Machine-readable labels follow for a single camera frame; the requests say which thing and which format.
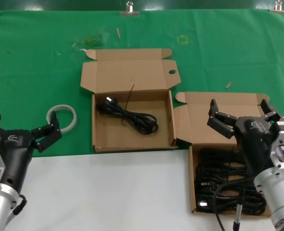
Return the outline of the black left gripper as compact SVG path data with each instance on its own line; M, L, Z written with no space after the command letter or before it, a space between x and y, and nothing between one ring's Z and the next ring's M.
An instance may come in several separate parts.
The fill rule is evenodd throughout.
M0 128L0 155L5 164L0 183L21 193L34 149L41 153L61 138L62 133L56 112L51 113L50 124L31 131Z

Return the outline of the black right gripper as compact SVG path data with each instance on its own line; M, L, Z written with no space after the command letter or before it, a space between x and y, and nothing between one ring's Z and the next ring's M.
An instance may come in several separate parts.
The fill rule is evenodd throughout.
M270 122L284 121L284 116L266 99L261 101L260 106L264 115L241 116L237 119L236 116L220 112L215 99L212 99L207 122L209 127L224 137L231 139L235 136L251 177L273 167L270 159L273 136L268 134Z

